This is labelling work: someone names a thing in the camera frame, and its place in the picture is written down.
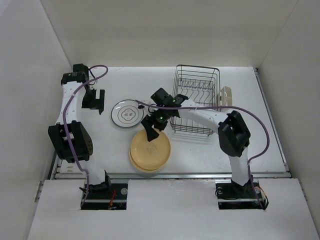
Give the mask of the tan plate front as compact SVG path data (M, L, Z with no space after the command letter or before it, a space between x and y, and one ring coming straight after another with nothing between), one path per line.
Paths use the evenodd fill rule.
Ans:
M148 142L146 131L141 130L133 137L129 152L132 155L147 157L148 159L156 155L166 155L169 159L171 155L171 143L164 132L159 132L157 139Z

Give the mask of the tan plate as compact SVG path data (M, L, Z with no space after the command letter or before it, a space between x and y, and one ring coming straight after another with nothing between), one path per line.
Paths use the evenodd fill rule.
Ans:
M133 137L129 152L132 155L147 157L148 159L156 155L166 155L169 159L171 155L171 143L164 132L159 132L157 139L148 142L146 131L141 130Z
M129 158L132 165L142 172L155 172L160 170L169 159L168 155L156 155L147 158L146 156L139 157L136 154L132 155L129 152Z

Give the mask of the white plate teal rim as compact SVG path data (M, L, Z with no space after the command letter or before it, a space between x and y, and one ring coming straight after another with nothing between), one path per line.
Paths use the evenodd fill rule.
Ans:
M111 110L111 120L119 128L133 128L145 116L143 108L133 99L125 99L115 104Z

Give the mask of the cream plate with drawing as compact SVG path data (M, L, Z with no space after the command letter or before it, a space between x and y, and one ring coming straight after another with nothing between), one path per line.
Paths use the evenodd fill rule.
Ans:
M131 159L131 163L137 170L144 172L144 173L153 173L153 172L159 171L163 168L163 165L162 165L162 166L155 168L155 169L144 169L144 168L140 167L139 165L137 165L137 163L133 159Z

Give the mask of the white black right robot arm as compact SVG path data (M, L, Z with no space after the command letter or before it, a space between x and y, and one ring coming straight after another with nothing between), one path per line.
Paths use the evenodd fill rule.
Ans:
M183 94L175 97L159 88L151 99L155 110L146 115L143 125L147 141L157 139L168 120L173 117L190 120L212 130L218 135L220 149L228 156L231 166L231 184L229 192L243 197L250 191L251 174L248 170L248 146L251 133L237 111L224 113L206 108Z

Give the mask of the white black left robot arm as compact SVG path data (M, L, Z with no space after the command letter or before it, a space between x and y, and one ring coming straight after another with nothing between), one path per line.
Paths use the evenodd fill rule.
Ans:
M82 188L84 196L107 198L112 186L105 170L99 167L93 155L93 140L80 120L83 109L97 110L102 114L105 107L105 90L97 91L90 87L91 68L83 63L74 64L72 72L63 74L63 90L60 114L56 123L49 126L48 135L61 160L77 165L86 178L86 187Z

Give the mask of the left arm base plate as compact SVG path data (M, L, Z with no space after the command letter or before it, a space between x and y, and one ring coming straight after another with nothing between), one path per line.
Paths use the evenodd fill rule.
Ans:
M126 210L128 183L112 183L108 193L93 193L90 191L85 199L86 190L83 188L83 205L81 210Z

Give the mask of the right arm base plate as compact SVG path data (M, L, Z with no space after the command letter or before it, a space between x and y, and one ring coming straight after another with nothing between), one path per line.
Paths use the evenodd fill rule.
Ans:
M234 182L215 184L219 210L266 210L269 199L258 182L240 186Z

